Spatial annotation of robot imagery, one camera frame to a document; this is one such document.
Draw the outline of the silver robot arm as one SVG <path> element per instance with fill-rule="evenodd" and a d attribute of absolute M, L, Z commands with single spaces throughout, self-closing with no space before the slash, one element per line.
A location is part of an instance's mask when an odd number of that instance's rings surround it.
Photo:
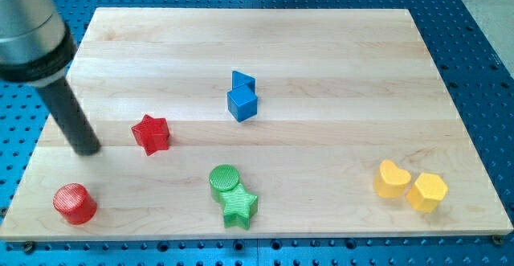
<path fill-rule="evenodd" d="M 45 87 L 65 76 L 77 46 L 53 0 L 1 0 L 1 79 Z"/>

